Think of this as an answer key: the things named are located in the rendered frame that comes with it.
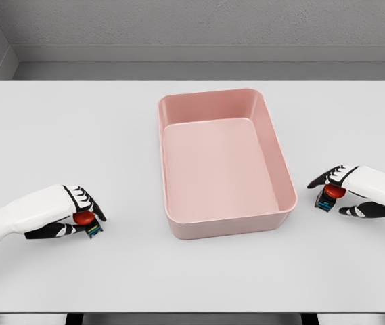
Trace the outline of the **red button industrial switch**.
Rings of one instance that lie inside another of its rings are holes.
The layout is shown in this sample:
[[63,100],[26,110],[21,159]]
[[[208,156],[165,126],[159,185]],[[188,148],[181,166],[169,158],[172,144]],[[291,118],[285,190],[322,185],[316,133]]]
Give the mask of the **red button industrial switch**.
[[75,213],[72,216],[75,224],[81,226],[85,233],[90,239],[94,237],[99,232],[102,232],[103,229],[97,220],[96,214],[91,211],[83,211],[80,213]]
[[344,188],[326,184],[317,196],[315,207],[328,213],[334,207],[337,199],[342,198],[345,194],[346,190]]

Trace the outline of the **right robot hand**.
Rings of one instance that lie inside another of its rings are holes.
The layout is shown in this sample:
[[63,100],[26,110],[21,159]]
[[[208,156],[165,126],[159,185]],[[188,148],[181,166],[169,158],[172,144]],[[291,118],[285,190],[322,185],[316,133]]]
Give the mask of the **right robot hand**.
[[314,179],[308,189],[326,184],[344,188],[366,201],[351,207],[341,207],[342,215],[361,219],[385,218],[385,173],[367,166],[338,165]]

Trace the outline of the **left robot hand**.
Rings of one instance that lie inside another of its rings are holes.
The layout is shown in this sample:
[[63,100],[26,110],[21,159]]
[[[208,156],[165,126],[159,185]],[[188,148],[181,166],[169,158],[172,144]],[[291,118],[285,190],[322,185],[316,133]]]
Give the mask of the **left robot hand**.
[[27,239],[59,238],[84,229],[75,224],[75,213],[91,211],[99,223],[107,221],[100,206],[80,186],[56,184],[19,198],[12,203],[18,208],[18,227]]

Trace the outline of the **pink plastic basket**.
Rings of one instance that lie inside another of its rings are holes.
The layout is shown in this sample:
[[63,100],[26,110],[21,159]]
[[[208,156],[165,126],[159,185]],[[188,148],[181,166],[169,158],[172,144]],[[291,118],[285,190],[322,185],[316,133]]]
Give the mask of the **pink plastic basket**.
[[278,228],[297,194],[261,92],[167,95],[158,103],[164,206],[182,240]]

